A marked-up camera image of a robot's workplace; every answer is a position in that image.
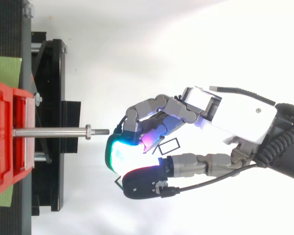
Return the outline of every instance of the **metal rod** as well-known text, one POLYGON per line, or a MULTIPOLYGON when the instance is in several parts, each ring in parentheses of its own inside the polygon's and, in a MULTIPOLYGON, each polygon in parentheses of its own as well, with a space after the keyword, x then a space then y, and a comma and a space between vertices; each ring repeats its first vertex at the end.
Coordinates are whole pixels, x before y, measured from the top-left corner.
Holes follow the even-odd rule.
POLYGON ((35 162, 46 162, 46 156, 43 152, 36 152, 34 155, 35 162))
POLYGON ((86 137, 92 135, 109 135, 107 129, 91 129, 90 125, 85 128, 79 127, 40 127, 13 129, 13 137, 35 137, 35 138, 65 138, 65 137, 86 137))

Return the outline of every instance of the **threaded bolt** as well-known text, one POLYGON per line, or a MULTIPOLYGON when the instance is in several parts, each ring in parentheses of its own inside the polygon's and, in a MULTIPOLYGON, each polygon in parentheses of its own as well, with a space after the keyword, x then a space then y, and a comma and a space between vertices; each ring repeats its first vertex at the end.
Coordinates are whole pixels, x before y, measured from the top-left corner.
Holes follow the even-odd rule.
POLYGON ((110 131, 108 129, 92 129, 93 135, 109 135, 110 131))

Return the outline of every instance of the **coiled cable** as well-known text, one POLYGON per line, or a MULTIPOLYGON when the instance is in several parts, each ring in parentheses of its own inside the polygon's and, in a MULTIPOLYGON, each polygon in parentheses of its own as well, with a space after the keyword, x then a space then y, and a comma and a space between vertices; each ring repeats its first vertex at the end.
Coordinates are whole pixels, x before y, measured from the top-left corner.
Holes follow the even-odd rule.
MULTIPOLYGON (((294 105, 291 104, 277 104, 276 109, 278 113, 293 117, 294 120, 294 105)), ((278 135, 270 143, 265 145, 258 153, 256 153, 254 161, 259 167, 266 168, 270 165, 280 154, 284 153, 286 149, 294 143, 294 122, 293 126, 278 135)))

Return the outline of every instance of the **screw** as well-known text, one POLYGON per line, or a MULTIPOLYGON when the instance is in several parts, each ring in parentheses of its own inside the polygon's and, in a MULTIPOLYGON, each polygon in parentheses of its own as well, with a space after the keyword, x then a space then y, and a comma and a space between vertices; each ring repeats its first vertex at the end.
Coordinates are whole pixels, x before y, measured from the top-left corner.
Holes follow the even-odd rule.
POLYGON ((34 15, 35 15, 35 7, 33 4, 31 3, 27 3, 24 7, 24 15, 29 18, 29 19, 32 19, 34 18, 34 15))
POLYGON ((92 129, 91 134, 92 136, 93 135, 109 135, 110 131, 108 129, 92 129))
POLYGON ((38 107, 40 105, 40 102, 43 102, 43 98, 40 96, 39 93, 35 94, 35 104, 38 107))
POLYGON ((63 52, 63 54, 67 54, 68 53, 68 46, 67 45, 64 45, 62 47, 62 52, 63 52))

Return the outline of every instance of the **black cable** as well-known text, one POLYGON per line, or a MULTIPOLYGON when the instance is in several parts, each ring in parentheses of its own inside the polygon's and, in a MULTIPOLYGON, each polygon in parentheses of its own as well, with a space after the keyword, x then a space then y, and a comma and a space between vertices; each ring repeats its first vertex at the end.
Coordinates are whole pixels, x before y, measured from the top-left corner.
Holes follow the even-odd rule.
POLYGON ((270 165, 294 143, 294 105, 277 104, 275 107, 278 113, 293 117, 293 126, 275 137, 269 144, 266 144, 264 148, 256 153, 254 161, 258 166, 263 168, 270 165))
POLYGON ((125 116, 122 118, 122 120, 120 121, 119 126, 122 126, 123 123, 125 122, 125 120, 126 120, 126 115, 125 115, 125 116))
POLYGON ((210 184, 216 183, 218 181, 224 180, 224 179, 226 179, 226 178, 228 178, 230 176, 236 175, 237 173, 240 173, 240 172, 242 172, 244 170, 248 170, 248 169, 251 169, 251 168, 254 168, 254 167, 258 167, 258 165, 257 164, 252 164, 252 165, 243 166, 241 168, 238 168, 236 170, 231 171, 230 173, 227 173, 225 175, 217 177, 216 179, 209 180, 209 181, 197 184, 197 185, 188 186, 188 187, 185 187, 185 188, 180 188, 178 191, 179 192, 184 192, 184 191, 192 190, 192 189, 195 189, 195 188, 201 188, 201 187, 204 187, 206 185, 210 185, 210 184))
POLYGON ((244 89, 241 89, 241 88, 236 88, 236 87, 217 87, 217 92, 225 92, 225 93, 237 93, 237 94, 244 94, 244 95, 247 95, 249 97, 252 97, 254 99, 257 99, 257 100, 260 100, 266 104, 269 104, 269 105, 272 105, 274 106, 275 105, 275 102, 270 100, 270 99, 267 99, 265 97, 262 97, 256 93, 253 93, 253 92, 249 92, 249 91, 246 91, 244 89))
POLYGON ((121 119, 120 123, 114 129, 113 134, 121 134, 122 133, 122 125, 126 120, 126 115, 121 119))

